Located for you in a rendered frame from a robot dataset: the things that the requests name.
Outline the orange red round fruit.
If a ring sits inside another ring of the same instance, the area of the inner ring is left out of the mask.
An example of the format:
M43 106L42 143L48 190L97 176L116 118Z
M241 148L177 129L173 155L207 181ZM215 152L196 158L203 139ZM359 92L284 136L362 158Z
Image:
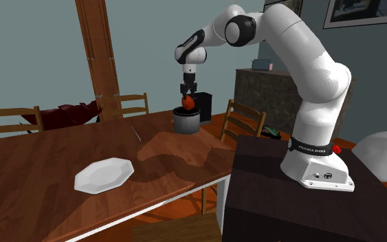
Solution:
M195 108L195 101L189 95L186 95L181 98L181 104L182 104L182 107L187 111Z

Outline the grey ribbed cup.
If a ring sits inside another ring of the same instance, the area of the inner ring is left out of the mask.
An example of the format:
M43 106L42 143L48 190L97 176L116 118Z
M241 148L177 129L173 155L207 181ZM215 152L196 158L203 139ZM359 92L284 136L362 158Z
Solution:
M190 135L200 130L200 113L198 107L186 110L183 107L173 109L174 131L179 134Z

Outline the dark stone sideboard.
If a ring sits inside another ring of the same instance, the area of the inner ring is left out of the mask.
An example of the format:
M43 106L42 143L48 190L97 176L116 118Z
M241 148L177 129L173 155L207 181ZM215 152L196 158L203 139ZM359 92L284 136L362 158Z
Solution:
M236 70L234 101L265 112L266 124L301 142L333 138L354 78L330 57L287 63L287 71Z

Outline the wooden pillar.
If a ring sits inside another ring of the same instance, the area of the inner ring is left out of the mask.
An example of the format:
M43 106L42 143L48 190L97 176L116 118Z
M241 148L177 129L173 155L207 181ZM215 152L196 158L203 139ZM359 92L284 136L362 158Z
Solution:
M102 108L100 119L121 108L121 104L105 104L104 98L119 94L118 76L113 55L111 33L105 0L75 0L85 53L97 105Z

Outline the white octagonal plate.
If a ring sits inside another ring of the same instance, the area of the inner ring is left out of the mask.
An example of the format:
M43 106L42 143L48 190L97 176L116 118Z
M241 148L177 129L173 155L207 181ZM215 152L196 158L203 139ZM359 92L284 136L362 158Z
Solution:
M133 165L128 159L100 160L76 174L74 189L96 195L121 186L133 173Z

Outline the dark red draped cloth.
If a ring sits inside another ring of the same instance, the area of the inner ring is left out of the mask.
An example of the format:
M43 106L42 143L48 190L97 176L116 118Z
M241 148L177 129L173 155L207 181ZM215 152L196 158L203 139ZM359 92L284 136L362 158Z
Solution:
M55 109L40 110L45 131L83 125L98 116L101 111L95 100L89 104L64 104Z

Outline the dark robot stand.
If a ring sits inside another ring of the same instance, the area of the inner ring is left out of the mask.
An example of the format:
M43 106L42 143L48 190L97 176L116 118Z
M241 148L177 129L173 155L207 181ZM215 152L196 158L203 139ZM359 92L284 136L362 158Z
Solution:
M353 192L301 186L280 169L287 142L241 135L222 242L387 242L387 189L348 149Z

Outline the wooden dining table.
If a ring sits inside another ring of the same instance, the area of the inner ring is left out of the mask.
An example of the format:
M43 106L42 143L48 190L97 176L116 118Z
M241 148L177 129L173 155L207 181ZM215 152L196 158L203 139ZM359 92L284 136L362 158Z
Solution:
M77 173L112 157L132 162L124 184L97 195L74 189ZM1 138L0 242L65 242L101 230L224 180L233 159L205 130L175 133L171 111Z

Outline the white dome object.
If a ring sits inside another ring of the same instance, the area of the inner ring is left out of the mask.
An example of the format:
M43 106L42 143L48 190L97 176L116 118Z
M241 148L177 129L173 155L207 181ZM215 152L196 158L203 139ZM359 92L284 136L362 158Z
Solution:
M368 135L352 152L381 182L387 182L387 131Z

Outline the framed wall picture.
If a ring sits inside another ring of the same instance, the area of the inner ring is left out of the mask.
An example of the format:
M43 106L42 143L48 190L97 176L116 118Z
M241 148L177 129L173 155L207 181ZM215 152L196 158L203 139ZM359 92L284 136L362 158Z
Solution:
M387 23L387 0L330 0L324 29Z
M290 10L295 12L298 16L300 16L303 0L277 0L270 2L266 1L263 6L263 12L275 4L283 4L284 6L287 6Z

